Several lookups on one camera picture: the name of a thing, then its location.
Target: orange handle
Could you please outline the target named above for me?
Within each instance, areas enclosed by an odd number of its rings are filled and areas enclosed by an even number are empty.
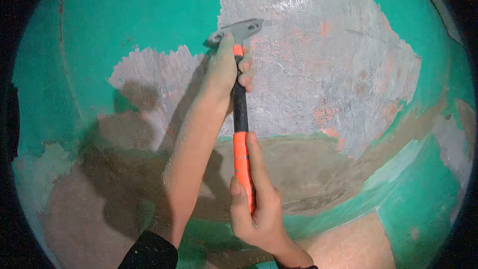
[[[252,176],[250,175],[249,153],[246,146],[247,132],[236,132],[232,136],[234,149],[234,175],[244,186],[249,201],[249,211],[254,213],[256,210],[256,195]]]

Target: hammer head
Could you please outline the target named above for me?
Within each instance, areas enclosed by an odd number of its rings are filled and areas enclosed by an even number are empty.
[[[207,38],[205,45],[208,47],[216,47],[221,42],[224,34],[231,33],[234,37],[234,42],[236,44],[242,45],[245,39],[250,36],[258,33],[264,19],[249,19],[245,21],[239,21],[231,25],[224,26],[218,29],[216,32],[212,33],[209,38]]]

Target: hand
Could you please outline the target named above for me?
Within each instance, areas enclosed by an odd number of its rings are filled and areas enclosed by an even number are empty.
[[[234,38],[232,35],[224,35],[218,51],[209,60],[205,86],[217,92],[221,98],[229,98],[236,82],[238,68],[242,72],[239,76],[239,84],[246,88],[246,92],[250,93],[252,91],[252,79],[255,74],[252,64],[252,51],[246,45],[242,46],[244,57],[238,67],[232,53],[233,46]]]
[[[307,252],[290,239],[282,222],[281,195],[272,186],[262,159],[257,137],[248,132],[248,148],[252,181],[256,188],[257,209],[250,215],[246,190],[236,177],[231,180],[231,226],[234,234],[249,245],[274,255],[289,268],[307,268],[314,261]]]

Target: scraper hammer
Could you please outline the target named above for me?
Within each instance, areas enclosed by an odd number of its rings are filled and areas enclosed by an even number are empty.
[[[242,42],[259,32],[262,28],[264,19],[249,19],[224,26],[212,33],[206,41],[209,47],[219,45],[224,34],[231,33],[234,37],[234,47],[232,52],[236,59],[236,65],[241,62],[244,53],[242,52]],[[249,131],[247,121],[247,103],[246,89],[239,84],[238,78],[241,71],[238,69],[236,83],[231,92],[234,116],[234,135],[232,137],[234,150],[234,175],[244,186],[249,201],[249,211],[252,214],[256,208],[256,197],[254,184],[250,175],[249,155],[246,146],[246,135]]]

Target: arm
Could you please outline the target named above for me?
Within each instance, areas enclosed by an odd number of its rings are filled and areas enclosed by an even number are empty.
[[[250,215],[246,190],[236,177],[231,180],[231,219],[234,234],[249,245],[274,255],[286,268],[313,268],[310,255],[287,235],[282,222],[281,196],[272,186],[254,132],[247,135],[252,180],[256,187],[257,209]]]
[[[176,248],[179,247],[186,223],[199,195],[204,171],[230,106],[230,92],[237,76],[237,65],[232,53],[231,35],[221,41],[218,52],[208,64],[201,90],[182,123],[176,145],[163,175],[164,189],[170,206],[167,230],[152,226]],[[252,56],[244,54],[239,77],[246,90],[251,90]]]

